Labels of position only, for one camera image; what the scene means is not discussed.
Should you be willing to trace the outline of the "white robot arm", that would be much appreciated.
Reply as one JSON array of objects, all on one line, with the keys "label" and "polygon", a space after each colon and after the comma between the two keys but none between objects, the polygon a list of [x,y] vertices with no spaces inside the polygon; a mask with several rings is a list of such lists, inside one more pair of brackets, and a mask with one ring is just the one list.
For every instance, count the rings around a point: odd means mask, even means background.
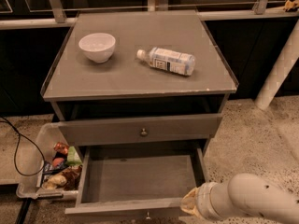
[{"label": "white robot arm", "polygon": [[206,182],[186,194],[180,209],[209,221],[230,217],[262,217],[299,224],[299,197],[253,174],[237,174],[223,183]]}]

